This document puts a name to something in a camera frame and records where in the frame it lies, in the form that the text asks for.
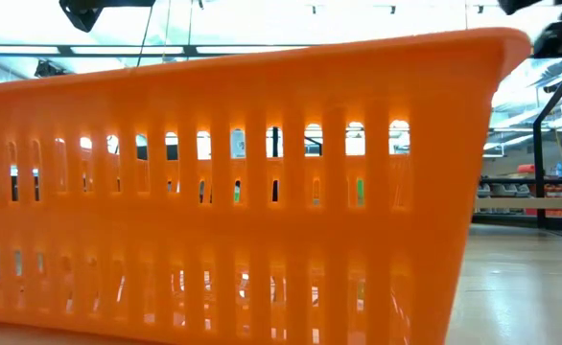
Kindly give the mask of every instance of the basket slot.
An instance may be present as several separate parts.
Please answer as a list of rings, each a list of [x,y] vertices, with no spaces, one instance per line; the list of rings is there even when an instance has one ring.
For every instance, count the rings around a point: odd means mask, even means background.
[[[178,176],[178,136],[173,131],[166,133],[166,182],[169,194],[180,192]]]
[[[81,137],[81,176],[82,176],[82,191],[84,193],[91,193],[94,189],[94,175],[93,175],[93,143],[89,137]]]
[[[150,173],[150,137],[146,134],[136,134],[136,192],[146,194],[151,190]]]
[[[29,154],[30,159],[26,160],[23,163],[23,166],[20,167],[19,169],[22,169],[22,171],[24,172],[28,172],[29,168],[32,169],[32,180],[34,182],[34,188],[32,189],[33,191],[33,197],[35,201],[40,201],[40,143],[37,140],[33,140],[32,141],[32,145],[31,145],[32,151]],[[23,178],[23,185],[26,186],[26,178]],[[28,196],[29,193],[26,192],[24,189],[24,194],[23,196],[26,199],[29,199]]]
[[[16,144],[12,141],[8,143],[9,160],[11,162],[11,201],[19,201],[19,173],[17,164]]]

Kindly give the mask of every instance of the floor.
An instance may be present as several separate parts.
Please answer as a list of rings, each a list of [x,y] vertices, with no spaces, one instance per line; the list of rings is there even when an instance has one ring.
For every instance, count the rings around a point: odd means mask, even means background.
[[[447,343],[562,344],[562,237],[474,225]],[[0,325],[0,344],[134,344]]]

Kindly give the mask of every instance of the white wall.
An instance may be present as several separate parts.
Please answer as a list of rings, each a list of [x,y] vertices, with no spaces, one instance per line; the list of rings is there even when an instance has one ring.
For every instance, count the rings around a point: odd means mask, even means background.
[[[527,153],[527,147],[522,145],[521,149],[506,149],[504,158],[483,158],[481,174],[488,176],[506,175],[516,173],[518,166],[522,164],[534,164],[533,153]],[[555,142],[543,143],[543,159],[546,173],[554,173],[555,165],[561,160],[560,150]]]

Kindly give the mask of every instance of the plastic basket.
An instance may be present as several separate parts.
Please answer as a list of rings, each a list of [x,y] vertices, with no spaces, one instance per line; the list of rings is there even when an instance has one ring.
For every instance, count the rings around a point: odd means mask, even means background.
[[[490,99],[528,51],[489,29],[1,84],[0,321],[168,343],[442,343]],[[409,154],[388,154],[397,119]],[[350,122],[364,156],[345,155]],[[312,123],[323,155],[305,158]],[[283,157],[266,156],[271,126]],[[444,198],[413,188],[450,173]]]

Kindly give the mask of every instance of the rectangular slot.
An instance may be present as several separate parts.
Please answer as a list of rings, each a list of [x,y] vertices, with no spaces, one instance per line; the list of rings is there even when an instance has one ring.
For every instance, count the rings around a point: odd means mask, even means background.
[[[138,192],[149,191],[149,146],[144,134],[136,135],[136,180]]]
[[[213,189],[210,180],[202,179],[199,183],[199,202],[201,204],[213,203]]]
[[[32,142],[32,178],[34,180],[34,200],[40,201],[40,144]]]
[[[364,180],[359,178],[356,181],[356,205],[358,207],[364,206]]]
[[[18,190],[18,176],[19,169],[16,166],[16,145],[14,143],[9,143],[9,159],[11,161],[11,200],[19,200],[19,190]]]
[[[409,123],[393,120],[389,124],[389,154],[410,153]]]
[[[93,192],[93,144],[87,137],[81,138],[81,176],[82,191],[84,193]]]
[[[106,150],[109,156],[109,184],[117,186],[116,192],[121,192],[121,182],[119,181],[119,138],[116,135],[106,136]]]
[[[272,181],[272,202],[279,201],[279,180]]]
[[[21,277],[23,275],[23,260],[21,259],[20,250],[14,251],[14,274],[17,277]]]
[[[319,189],[320,183],[319,183],[319,179],[316,178],[313,181],[313,204],[315,206],[319,205],[319,200],[321,198],[321,191]]]
[[[234,182],[234,203],[241,202],[241,180],[237,179]]]

